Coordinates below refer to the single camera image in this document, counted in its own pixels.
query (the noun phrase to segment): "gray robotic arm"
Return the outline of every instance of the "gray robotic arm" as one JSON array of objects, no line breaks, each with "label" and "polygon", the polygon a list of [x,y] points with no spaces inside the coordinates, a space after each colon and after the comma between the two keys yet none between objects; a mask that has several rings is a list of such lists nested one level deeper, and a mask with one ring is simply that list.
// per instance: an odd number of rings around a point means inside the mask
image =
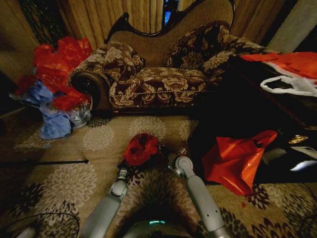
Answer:
[{"label": "gray robotic arm", "polygon": [[188,193],[209,232],[209,237],[233,238],[233,234],[224,224],[220,210],[209,194],[204,182],[194,174],[192,161],[186,156],[178,157],[172,170],[179,176],[185,177]]},{"label": "gray robotic arm", "polygon": [[[184,176],[189,195],[198,214],[212,238],[233,238],[225,226],[220,210],[209,194],[204,182],[193,171],[193,163],[186,156],[170,153],[167,155],[169,168],[177,175]],[[103,238],[115,217],[121,201],[128,191],[126,177],[127,167],[120,167],[117,181],[111,186],[109,193],[98,203],[86,220],[81,238]]]},{"label": "gray robotic arm", "polygon": [[81,238],[103,238],[105,236],[128,191],[125,181],[126,175],[127,169],[120,168],[117,181],[112,184],[109,193],[103,197],[87,218],[81,232]]}]

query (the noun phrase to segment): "black cable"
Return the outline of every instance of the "black cable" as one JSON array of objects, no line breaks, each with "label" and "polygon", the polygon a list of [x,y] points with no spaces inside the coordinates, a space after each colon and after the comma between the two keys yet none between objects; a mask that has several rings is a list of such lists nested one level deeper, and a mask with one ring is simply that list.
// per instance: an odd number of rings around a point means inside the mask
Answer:
[{"label": "black cable", "polygon": [[39,214],[36,214],[36,215],[32,215],[32,216],[29,216],[29,217],[24,217],[24,218],[22,218],[22,219],[20,219],[20,220],[17,220],[17,221],[14,221],[14,222],[10,223],[9,225],[6,225],[6,226],[3,227],[3,228],[0,228],[0,231],[1,231],[1,230],[4,230],[4,229],[7,229],[9,226],[12,226],[12,225],[14,225],[14,224],[16,224],[16,223],[18,223],[18,222],[24,221],[24,220],[29,219],[29,218],[32,218],[32,217],[42,216],[42,215],[68,215],[68,216],[73,217],[73,218],[75,219],[76,223],[77,223],[76,238],[78,237],[78,234],[79,234],[79,226],[80,226],[80,225],[79,225],[79,220],[78,220],[78,218],[77,218],[75,215],[73,215],[73,214],[65,213],[65,212],[45,212],[45,213],[39,213]]}]

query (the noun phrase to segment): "floor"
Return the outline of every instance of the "floor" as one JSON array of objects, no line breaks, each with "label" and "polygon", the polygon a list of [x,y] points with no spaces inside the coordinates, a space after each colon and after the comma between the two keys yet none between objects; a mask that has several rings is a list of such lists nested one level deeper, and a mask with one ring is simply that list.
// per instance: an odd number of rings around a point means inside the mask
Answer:
[{"label": "floor", "polygon": [[[68,137],[43,140],[36,109],[2,116],[0,136],[0,236],[14,237],[27,226],[38,237],[77,237],[85,220],[115,181],[130,139],[147,132],[178,149],[197,125],[187,116],[92,118]],[[63,165],[15,166],[3,162],[83,161]],[[134,168],[129,191],[106,237],[120,237],[135,221],[178,217],[194,237],[206,237],[182,179],[153,157],[153,166]],[[254,194],[237,196],[207,185],[226,225],[236,237],[317,237],[317,183],[254,184]]]}]

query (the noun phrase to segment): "decorative pillow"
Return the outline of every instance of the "decorative pillow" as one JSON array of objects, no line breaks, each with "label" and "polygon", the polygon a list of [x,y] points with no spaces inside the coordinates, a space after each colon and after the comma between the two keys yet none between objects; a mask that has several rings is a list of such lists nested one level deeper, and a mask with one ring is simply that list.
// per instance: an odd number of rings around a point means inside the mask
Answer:
[{"label": "decorative pillow", "polygon": [[139,57],[135,50],[125,43],[109,42],[104,69],[115,81],[124,81],[139,72],[145,59]]},{"label": "decorative pillow", "polygon": [[226,22],[211,22],[195,28],[171,45],[163,67],[198,69],[224,47],[228,36],[229,24]]}]

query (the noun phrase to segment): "dark furniture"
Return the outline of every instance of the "dark furniture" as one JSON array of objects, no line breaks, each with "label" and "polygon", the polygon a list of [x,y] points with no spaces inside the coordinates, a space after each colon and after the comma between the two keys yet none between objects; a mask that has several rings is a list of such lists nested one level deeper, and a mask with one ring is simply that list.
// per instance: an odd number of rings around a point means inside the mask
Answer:
[{"label": "dark furniture", "polygon": [[287,154],[268,165],[261,161],[255,183],[316,182],[317,166],[290,171],[299,162],[312,158],[291,149],[289,141],[295,135],[305,135],[307,140],[292,146],[316,148],[317,98],[264,91],[260,82],[279,73],[260,62],[232,58],[226,74],[217,95],[212,98],[217,103],[202,106],[198,116],[200,122],[189,139],[199,174],[203,177],[201,157],[214,145],[216,136],[249,138],[260,131],[273,129],[278,132],[278,137],[266,151],[280,147]]}]

